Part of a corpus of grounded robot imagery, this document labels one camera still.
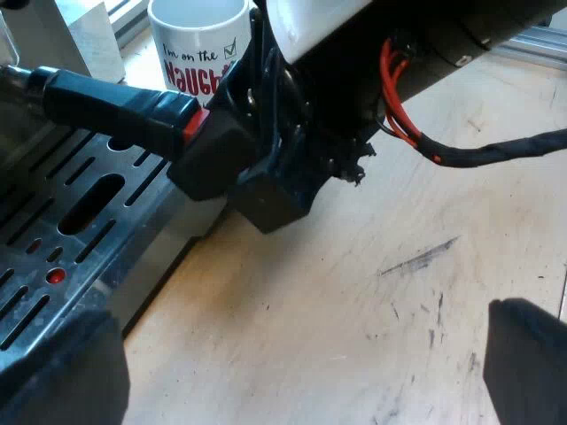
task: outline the mug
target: mug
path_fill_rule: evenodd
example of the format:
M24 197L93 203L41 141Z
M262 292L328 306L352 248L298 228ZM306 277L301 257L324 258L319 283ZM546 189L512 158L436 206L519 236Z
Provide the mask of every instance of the mug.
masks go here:
M166 87L211 100L251 39L249 0L151 0L148 16Z

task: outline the black cable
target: black cable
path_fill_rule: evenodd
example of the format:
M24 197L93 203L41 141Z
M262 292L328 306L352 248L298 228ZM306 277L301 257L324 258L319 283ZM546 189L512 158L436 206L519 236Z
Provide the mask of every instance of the black cable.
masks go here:
M387 135L391 135L392 137L396 137L399 139L400 137L398 135L396 135L391 129L389 129L387 126L384 125L384 120L385 117L383 117L382 119L380 119L379 117L376 118L376 123L378 124L380 129L384 131Z
M567 129L492 143L478 149L453 148L422 134L416 149L439 166L471 168L517 158L541 157L567 149Z

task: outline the plastic handle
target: plastic handle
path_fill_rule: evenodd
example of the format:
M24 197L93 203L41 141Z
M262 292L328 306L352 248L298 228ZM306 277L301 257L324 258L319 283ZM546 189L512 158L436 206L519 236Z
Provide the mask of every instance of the plastic handle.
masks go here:
M198 100L183 93L137 89L65 70L49 77L43 90L44 113L55 123L111 135L169 160L181 156L183 130L199 109Z

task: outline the checkbox on mug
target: checkbox on mug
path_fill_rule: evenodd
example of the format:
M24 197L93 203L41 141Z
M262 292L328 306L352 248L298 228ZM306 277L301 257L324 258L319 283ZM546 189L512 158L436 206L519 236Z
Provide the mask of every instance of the checkbox on mug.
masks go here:
M230 59L237 55L237 38L234 37L232 44L224 46L224 58Z

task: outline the metal grate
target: metal grate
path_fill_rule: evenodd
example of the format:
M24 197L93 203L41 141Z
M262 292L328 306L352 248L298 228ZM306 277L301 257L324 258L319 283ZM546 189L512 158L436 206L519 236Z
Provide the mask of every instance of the metal grate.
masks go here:
M129 143L57 127L0 170L0 369L82 309L110 307L125 325L204 234L224 200L192 203L166 165ZM162 235L168 226L175 232Z

